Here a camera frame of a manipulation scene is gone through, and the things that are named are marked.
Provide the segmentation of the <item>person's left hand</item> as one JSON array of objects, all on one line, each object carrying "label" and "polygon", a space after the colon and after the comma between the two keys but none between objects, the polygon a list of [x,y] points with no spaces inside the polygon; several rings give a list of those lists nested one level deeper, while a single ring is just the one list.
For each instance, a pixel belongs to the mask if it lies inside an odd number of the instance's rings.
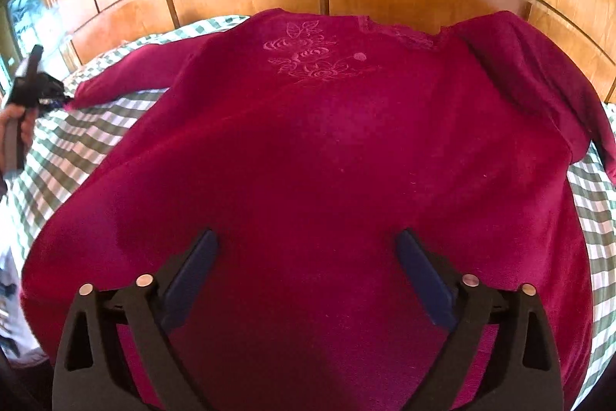
[{"label": "person's left hand", "polygon": [[19,173],[32,144],[36,109],[8,104],[1,111],[1,173]]}]

